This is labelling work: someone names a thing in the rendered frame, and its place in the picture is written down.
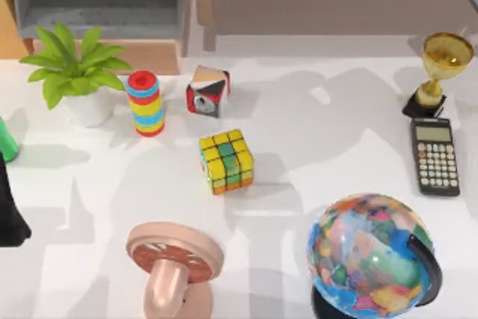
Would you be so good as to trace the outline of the yellow green puzzle cube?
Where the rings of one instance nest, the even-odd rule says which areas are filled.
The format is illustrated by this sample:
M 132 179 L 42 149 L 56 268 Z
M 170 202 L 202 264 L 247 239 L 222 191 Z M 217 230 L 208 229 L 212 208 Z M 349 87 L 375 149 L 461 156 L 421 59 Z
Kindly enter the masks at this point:
M 255 162 L 240 129 L 200 138 L 199 155 L 212 194 L 253 183 Z

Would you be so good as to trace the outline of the red black white cube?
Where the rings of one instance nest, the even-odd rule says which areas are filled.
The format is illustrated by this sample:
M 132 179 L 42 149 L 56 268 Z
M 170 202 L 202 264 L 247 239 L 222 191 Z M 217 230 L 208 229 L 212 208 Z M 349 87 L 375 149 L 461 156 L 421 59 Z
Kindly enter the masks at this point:
M 231 93 L 228 71 L 199 65 L 186 88 L 189 112 L 220 118 Z

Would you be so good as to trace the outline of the stack of coloured rings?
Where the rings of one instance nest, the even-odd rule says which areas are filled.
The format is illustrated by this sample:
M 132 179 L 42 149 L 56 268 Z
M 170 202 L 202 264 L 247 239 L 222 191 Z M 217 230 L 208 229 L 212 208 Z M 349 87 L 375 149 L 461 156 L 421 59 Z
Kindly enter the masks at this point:
M 141 70 L 132 73 L 125 83 L 134 127 L 144 137 L 154 137 L 164 128 L 164 110 L 159 81 L 155 74 Z

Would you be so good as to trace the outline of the pale wooden cupboard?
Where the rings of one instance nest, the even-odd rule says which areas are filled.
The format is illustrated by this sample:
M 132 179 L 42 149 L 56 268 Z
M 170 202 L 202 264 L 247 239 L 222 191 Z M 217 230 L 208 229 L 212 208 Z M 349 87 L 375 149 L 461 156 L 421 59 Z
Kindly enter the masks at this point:
M 103 42 L 124 46 L 125 50 L 119 58 L 128 62 L 133 69 L 145 69 L 163 75 L 179 74 L 181 60 L 181 41 L 179 40 L 104 40 Z M 0 60 L 18 60 L 41 48 L 38 40 L 19 37 L 13 0 L 0 0 Z

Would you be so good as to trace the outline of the pink desk fan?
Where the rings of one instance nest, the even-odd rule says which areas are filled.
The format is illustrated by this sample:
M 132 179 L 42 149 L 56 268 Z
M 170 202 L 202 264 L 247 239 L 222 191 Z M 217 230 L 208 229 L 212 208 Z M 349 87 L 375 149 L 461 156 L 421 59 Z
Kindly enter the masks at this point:
M 129 232 L 126 251 L 149 274 L 146 319 L 211 319 L 209 282 L 219 276 L 224 260 L 215 240 L 181 224 L 150 222 Z

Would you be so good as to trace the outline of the green plant in white pot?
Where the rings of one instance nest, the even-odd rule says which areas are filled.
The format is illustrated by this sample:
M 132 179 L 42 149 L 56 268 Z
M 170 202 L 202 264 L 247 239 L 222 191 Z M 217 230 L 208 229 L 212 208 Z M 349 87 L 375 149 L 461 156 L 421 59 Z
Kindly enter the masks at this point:
M 49 110 L 65 102 L 76 121 L 84 127 L 96 127 L 113 114 L 113 105 L 106 87 L 123 92 L 125 87 L 115 70 L 131 66 L 117 57 L 123 46 L 100 41 L 102 30 L 86 31 L 76 43 L 70 29 L 59 22 L 50 31 L 36 27 L 43 50 L 19 60 L 35 66 L 28 82 L 42 83 L 42 95 Z

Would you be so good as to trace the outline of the colourful globe on black stand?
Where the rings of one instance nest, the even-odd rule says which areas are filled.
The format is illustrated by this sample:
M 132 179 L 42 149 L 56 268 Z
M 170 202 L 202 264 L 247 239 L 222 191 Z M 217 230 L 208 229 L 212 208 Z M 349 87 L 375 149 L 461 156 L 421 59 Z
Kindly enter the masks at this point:
M 311 228 L 307 257 L 317 319 L 394 319 L 430 304 L 443 283 L 422 219 L 380 193 L 331 204 Z

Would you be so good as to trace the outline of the black calculator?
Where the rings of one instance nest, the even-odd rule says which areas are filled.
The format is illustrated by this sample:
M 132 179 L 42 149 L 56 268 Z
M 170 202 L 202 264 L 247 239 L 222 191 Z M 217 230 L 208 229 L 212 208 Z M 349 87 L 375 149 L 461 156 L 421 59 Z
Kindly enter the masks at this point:
M 459 174 L 450 121 L 445 118 L 413 118 L 410 130 L 420 192 L 427 196 L 459 196 Z

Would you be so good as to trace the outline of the gold trophy on black base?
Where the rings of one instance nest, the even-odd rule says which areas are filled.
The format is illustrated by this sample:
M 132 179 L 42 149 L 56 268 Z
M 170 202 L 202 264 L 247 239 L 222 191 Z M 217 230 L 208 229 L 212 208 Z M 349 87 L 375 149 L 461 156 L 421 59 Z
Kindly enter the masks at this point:
M 409 98 L 402 113 L 410 118 L 434 118 L 443 111 L 446 96 L 441 82 L 462 73 L 474 57 L 474 48 L 458 34 L 441 31 L 423 42 L 422 62 L 427 80 Z

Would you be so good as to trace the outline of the green bottle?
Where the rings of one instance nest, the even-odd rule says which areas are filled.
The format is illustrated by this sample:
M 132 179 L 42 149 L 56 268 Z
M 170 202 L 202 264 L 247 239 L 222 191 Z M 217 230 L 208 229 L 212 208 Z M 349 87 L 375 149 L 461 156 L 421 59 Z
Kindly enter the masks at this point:
M 2 117 L 0 117 L 0 153 L 6 163 L 15 160 L 19 154 L 19 147 Z

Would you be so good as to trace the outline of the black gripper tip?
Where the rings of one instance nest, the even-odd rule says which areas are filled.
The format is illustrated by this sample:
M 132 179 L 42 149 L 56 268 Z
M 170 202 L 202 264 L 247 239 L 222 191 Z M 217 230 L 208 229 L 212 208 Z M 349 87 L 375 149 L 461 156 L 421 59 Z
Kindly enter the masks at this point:
M 16 206 L 0 152 L 0 247 L 20 247 L 30 237 L 31 229 Z

